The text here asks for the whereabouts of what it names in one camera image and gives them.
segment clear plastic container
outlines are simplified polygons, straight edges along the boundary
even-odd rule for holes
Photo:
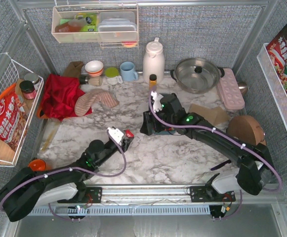
[[[137,25],[135,23],[100,23],[98,25],[100,38],[103,41],[132,41],[137,40]]]
[[[127,19],[135,23],[135,14],[131,11],[104,11],[100,13],[99,19],[100,23],[108,19]]]

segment small cup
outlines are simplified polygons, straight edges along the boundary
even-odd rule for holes
[[[117,83],[122,84],[123,79],[119,75],[118,69],[117,68],[107,68],[105,70],[105,76],[108,84],[110,85],[116,85]]]
[[[85,65],[86,72],[92,76],[97,77],[103,73],[103,63],[98,60],[90,61]]]
[[[29,163],[29,168],[32,169],[32,171],[45,171],[50,170],[51,167],[42,159],[34,159]]]
[[[95,85],[95,86],[101,86],[102,82],[103,82],[102,77],[94,77],[94,78],[90,77],[89,81],[88,81],[88,84],[89,85]]]
[[[123,62],[120,65],[120,74],[123,81],[135,81],[138,80],[138,73],[135,70],[135,64],[132,62]]]

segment red towel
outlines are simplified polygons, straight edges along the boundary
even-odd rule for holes
[[[85,93],[79,88],[78,78],[67,78],[50,74],[45,85],[41,107],[49,118],[76,117],[74,106],[78,98]],[[90,108],[86,115],[92,113]]]

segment food container lid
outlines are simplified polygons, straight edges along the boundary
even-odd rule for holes
[[[111,67],[105,70],[105,76],[107,76],[108,78],[114,78],[118,75],[119,75],[119,72],[117,68]]]
[[[36,73],[27,73],[24,76],[24,80],[29,80],[33,82],[34,84],[36,84],[37,82],[39,82],[39,77]]]
[[[147,44],[145,49],[147,53],[156,55],[163,52],[163,45],[159,42],[159,38],[155,38]]]
[[[137,30],[137,25],[135,23],[124,23],[124,22],[112,22],[112,23],[100,23],[98,25],[98,31],[111,31],[111,32],[116,32],[116,31],[136,31]]]
[[[29,80],[24,80],[20,83],[20,89],[22,92],[31,93],[35,90],[33,82]]]

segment orange cup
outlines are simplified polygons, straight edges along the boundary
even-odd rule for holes
[[[31,168],[32,171],[45,171],[45,170],[50,170],[51,166],[49,166],[42,159],[35,159],[29,163],[29,168]]]

